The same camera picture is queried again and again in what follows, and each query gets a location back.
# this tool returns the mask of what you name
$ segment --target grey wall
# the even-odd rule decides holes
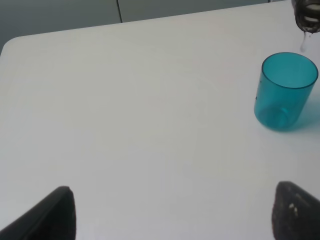
[[[115,23],[116,0],[0,0],[0,52],[15,37]]]
[[[267,3],[268,0],[119,0],[123,22]]]

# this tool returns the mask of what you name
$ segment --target teal cup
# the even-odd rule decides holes
[[[318,78],[316,65],[305,56],[280,52],[262,64],[254,114],[274,130],[289,129],[299,118]]]

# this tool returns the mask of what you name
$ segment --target black object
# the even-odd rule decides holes
[[[75,240],[74,194],[58,187],[36,206],[0,231],[0,240]]]
[[[275,240],[320,240],[320,201],[292,182],[279,182],[272,229]]]
[[[320,0],[292,0],[295,22],[304,32],[320,32]]]

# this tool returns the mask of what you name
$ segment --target blue plastic cup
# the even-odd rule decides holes
[[[316,65],[305,56],[280,52],[262,64],[254,114],[274,130],[290,128],[299,118],[318,78]]]

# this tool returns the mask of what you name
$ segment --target white surface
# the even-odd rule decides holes
[[[11,40],[0,228],[67,185],[78,240],[273,239],[278,181],[320,197],[320,84],[296,131],[253,111],[263,60],[302,39],[275,2]]]

